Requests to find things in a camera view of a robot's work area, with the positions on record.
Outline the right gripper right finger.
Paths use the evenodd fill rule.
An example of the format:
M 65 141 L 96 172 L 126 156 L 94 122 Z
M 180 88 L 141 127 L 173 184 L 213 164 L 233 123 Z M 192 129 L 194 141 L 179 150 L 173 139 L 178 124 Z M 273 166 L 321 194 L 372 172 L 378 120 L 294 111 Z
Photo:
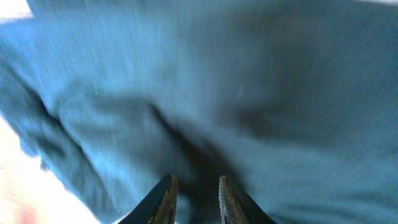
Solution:
M 228 176 L 220 177 L 218 198 L 222 224 L 276 224 Z

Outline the dark navy t-shirt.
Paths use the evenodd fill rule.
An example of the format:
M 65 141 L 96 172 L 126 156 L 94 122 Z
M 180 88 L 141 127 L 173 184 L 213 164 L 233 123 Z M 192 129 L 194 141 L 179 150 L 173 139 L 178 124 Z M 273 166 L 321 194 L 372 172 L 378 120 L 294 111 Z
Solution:
M 131 1 L 1 26 L 1 116 L 103 223 L 230 176 L 278 223 L 397 222 L 397 6 Z

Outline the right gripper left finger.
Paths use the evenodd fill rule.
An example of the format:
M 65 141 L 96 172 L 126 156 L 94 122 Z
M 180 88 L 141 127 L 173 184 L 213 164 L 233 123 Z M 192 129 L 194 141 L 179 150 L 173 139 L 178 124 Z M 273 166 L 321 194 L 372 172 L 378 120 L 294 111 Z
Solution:
M 178 180 L 166 175 L 118 224 L 174 224 Z

